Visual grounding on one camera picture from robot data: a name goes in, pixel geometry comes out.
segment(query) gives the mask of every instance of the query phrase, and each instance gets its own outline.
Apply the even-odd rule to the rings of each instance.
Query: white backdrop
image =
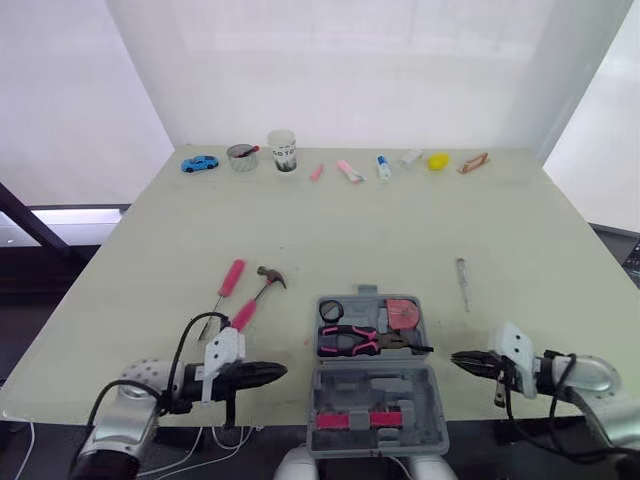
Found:
[[[640,3],[545,169],[587,221],[640,232]]]
[[[630,0],[111,0],[175,145],[530,147],[573,112]]]
[[[0,182],[129,203],[173,151],[103,1],[0,1]]]

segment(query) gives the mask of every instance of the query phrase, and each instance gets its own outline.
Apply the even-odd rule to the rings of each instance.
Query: yellow sponge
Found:
[[[429,167],[429,170],[442,170],[448,163],[448,153],[434,153],[427,159],[427,167]]]

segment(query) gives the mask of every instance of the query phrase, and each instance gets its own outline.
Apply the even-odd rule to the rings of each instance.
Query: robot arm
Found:
[[[181,405],[178,413],[188,413],[196,401],[229,402],[236,391],[271,383],[287,372],[278,363],[241,363],[243,358],[244,337],[227,327],[207,345],[205,364],[178,362],[171,391],[172,401]],[[142,383],[162,394],[167,389],[171,367],[172,362],[167,360],[140,360],[127,367],[119,379]],[[159,406],[148,392],[119,386],[115,400],[79,451],[69,478],[136,478],[142,452],[155,433]]]
[[[558,390],[572,358],[552,351],[535,356],[531,340],[507,323],[492,336],[488,352],[458,352],[451,360],[473,375],[496,380],[499,407],[505,406],[505,383],[530,399],[538,393],[557,395],[580,409],[604,448],[640,448],[640,401],[624,391],[617,370],[600,358],[577,356]],[[508,370],[515,375],[506,375]]]

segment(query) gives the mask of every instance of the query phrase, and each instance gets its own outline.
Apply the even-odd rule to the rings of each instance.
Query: electrical wire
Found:
[[[189,450],[189,453],[187,453],[187,455],[182,460],[178,460],[177,462],[174,462],[170,465],[166,465],[164,467],[154,468],[153,470],[147,470],[146,472],[141,472],[138,474],[136,478],[146,477],[147,475],[153,475],[154,473],[164,472],[165,470],[169,470],[171,468],[177,467],[178,465],[182,465],[184,462],[189,460],[191,458],[191,455],[193,455],[193,452],[195,451],[196,447],[198,446],[198,443],[200,443],[200,437],[202,436],[203,430],[204,430],[204,427],[200,427],[200,430],[198,430],[198,435],[196,436],[196,441],[193,443],[193,447],[191,447],[191,450]]]
[[[404,466],[404,463],[402,463],[398,457],[387,457],[387,458],[390,460],[393,460],[398,464],[398,466],[402,469],[402,471],[404,472],[408,480],[413,480],[413,477],[409,473],[409,470],[407,469],[407,467]]]
[[[229,320],[229,317],[218,312],[204,312],[200,315],[196,315],[191,320],[189,320],[189,323],[182,332],[182,336],[180,337],[180,341],[178,342],[178,348],[176,349],[176,353],[173,356],[173,361],[171,362],[171,370],[169,371],[169,379],[167,380],[167,389],[163,392],[160,416],[165,415],[166,413],[170,413],[173,410],[172,405],[174,402],[172,394],[174,388],[176,388],[176,386],[173,384],[173,381],[176,376],[176,370],[178,368],[178,362],[180,361],[180,355],[182,354],[182,349],[184,348],[184,342],[187,340],[187,335],[189,334],[191,327],[193,327],[193,325],[198,320],[210,317],[218,317],[222,322]]]
[[[173,472],[161,475],[160,477],[156,478],[155,480],[163,480],[165,478],[169,478],[172,475],[175,475],[176,473],[187,472],[189,470],[193,470],[194,468],[205,467],[207,465],[212,465],[214,463],[218,463],[218,462],[222,462],[223,460],[227,460],[227,459],[233,457],[236,453],[238,453],[240,451],[240,448],[242,448],[242,446],[247,442],[247,440],[249,440],[249,437],[251,437],[251,433],[252,432],[253,432],[253,427],[249,429],[249,433],[247,434],[246,438],[242,439],[242,437],[241,437],[241,441],[238,443],[237,448],[235,450],[233,450],[226,457],[216,458],[215,460],[209,460],[208,462],[197,463],[195,465],[190,465],[188,467],[180,468],[178,470],[174,470]]]
[[[93,402],[93,407],[91,407],[91,413],[89,413],[89,418],[87,419],[87,423],[85,425],[86,432],[85,432],[85,434],[83,436],[82,443],[80,443],[80,445],[78,446],[77,450],[75,451],[75,453],[73,455],[73,458],[71,459],[71,463],[69,464],[69,474],[71,474],[73,468],[76,466],[76,463],[77,463],[77,460],[78,460],[78,455],[80,455],[80,452],[82,451],[82,447],[84,446],[84,444],[89,439],[89,436],[91,435],[91,430],[93,428],[93,422],[96,419],[96,414],[98,413],[98,409],[100,408],[100,404],[102,403],[102,400],[104,399],[104,396],[113,387],[117,387],[119,385],[128,385],[130,387],[135,387],[135,388],[139,388],[140,390],[144,390],[149,395],[154,397],[158,403],[160,403],[160,400],[162,399],[162,396],[160,395],[160,393],[158,393],[156,390],[151,388],[149,385],[145,385],[144,383],[136,382],[134,380],[114,380],[113,382],[107,383],[102,388],[102,390],[100,390],[100,393],[98,394],[98,396],[96,397],[95,401]]]
[[[511,421],[511,424],[513,425],[513,427],[518,431],[520,435],[524,437],[525,440],[527,440],[532,445],[535,445],[536,447],[541,448],[542,450],[545,450],[554,455],[564,457],[567,460],[570,460],[574,463],[580,463],[580,464],[586,464],[586,465],[593,464],[593,463],[597,463],[604,460],[605,457],[608,455],[640,456],[640,451],[634,450],[632,448],[608,447],[608,448],[601,448],[597,450],[590,450],[586,452],[568,452],[562,446],[562,443],[560,442],[560,439],[557,436],[557,432],[555,430],[555,411],[556,411],[556,406],[558,404],[558,395],[564,389],[564,383],[567,377],[569,376],[569,374],[571,373],[571,371],[573,370],[573,367],[575,366],[577,361],[577,356],[574,353],[569,354],[567,356],[570,357],[571,360],[567,364],[567,367],[565,368],[564,372],[562,372],[562,375],[560,376],[560,380],[558,380],[558,383],[556,385],[556,391],[551,399],[551,407],[549,408],[549,435],[551,436],[551,441],[553,442],[555,448],[545,445],[543,443],[540,443],[539,441],[534,439],[525,430],[523,430],[520,427],[520,425],[518,425],[518,422],[514,418],[513,410],[511,406],[511,385],[514,384],[513,381],[515,379],[516,373],[515,373],[515,367],[513,362],[506,359],[506,362],[505,362],[506,366],[504,368],[505,404],[507,409],[507,417]]]
[[[253,427],[249,429],[249,434],[247,435],[247,438],[249,438],[249,435],[251,435],[252,430],[253,430]],[[216,445],[218,445],[220,448],[222,448],[223,450],[235,450],[236,448],[238,448],[238,446],[242,446],[240,442],[242,441],[242,437],[244,436],[244,427],[240,427],[240,440],[238,440],[237,445],[233,445],[233,446],[225,445],[220,440],[218,440],[218,435],[216,435],[216,427],[213,427],[213,426],[211,427],[211,434],[213,435],[213,441],[216,442]]]
[[[27,466],[27,462],[29,461],[29,457],[31,456],[31,452],[33,451],[33,446],[36,444],[36,429],[33,425],[33,422],[29,422],[29,427],[31,428],[31,443],[29,443],[27,454],[24,456],[24,460],[22,460],[22,465],[20,465],[20,470],[18,470],[18,473],[16,473],[16,476],[13,477],[13,480],[19,480],[19,478],[22,476],[22,472],[24,472],[24,467]]]
[[[558,405],[558,396],[565,388],[564,384],[567,380],[567,377],[575,367],[578,360],[578,357],[575,353],[570,353],[567,356],[570,357],[571,360],[567,364],[564,372],[562,372],[560,380],[558,380],[556,391],[553,395],[553,398],[551,399],[551,407],[549,408],[549,435],[551,436],[551,441],[553,442],[555,447],[576,463],[582,463],[586,465],[601,462],[607,455],[640,455],[640,451],[638,450],[623,447],[600,448],[596,450],[588,450],[585,452],[569,452],[564,448],[555,429],[556,407]]]

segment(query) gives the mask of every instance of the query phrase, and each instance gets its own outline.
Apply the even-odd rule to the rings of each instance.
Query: white tabletop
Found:
[[[289,372],[238,393],[238,424],[304,424],[313,351],[314,307],[327,294],[380,293],[420,299],[435,352],[448,420],[504,418],[495,385],[451,364],[459,350],[485,349],[505,321],[545,348],[592,354],[613,363],[640,396],[637,342],[640,294],[585,221],[522,150],[494,150],[468,174],[454,166],[476,151],[453,151],[452,165],[398,166],[404,153],[383,150],[393,178],[381,183],[374,150],[300,149],[292,174],[276,172],[268,152],[257,169],[233,172],[222,147],[184,147],[172,155],[126,213],[0,391],[5,417],[83,423],[101,387],[131,362],[171,359],[186,321],[210,309],[231,262],[247,268],[221,310],[233,315],[263,284],[258,265],[281,271],[287,290],[261,298],[247,335],[250,360]],[[180,172],[184,158],[217,155],[221,166]],[[335,167],[348,160],[367,176],[353,185]],[[323,162],[317,183],[309,174]],[[467,261],[466,313],[455,259]],[[183,359],[202,361],[194,335]],[[518,400],[517,416],[542,416],[548,400]],[[220,424],[224,404],[166,425]]]

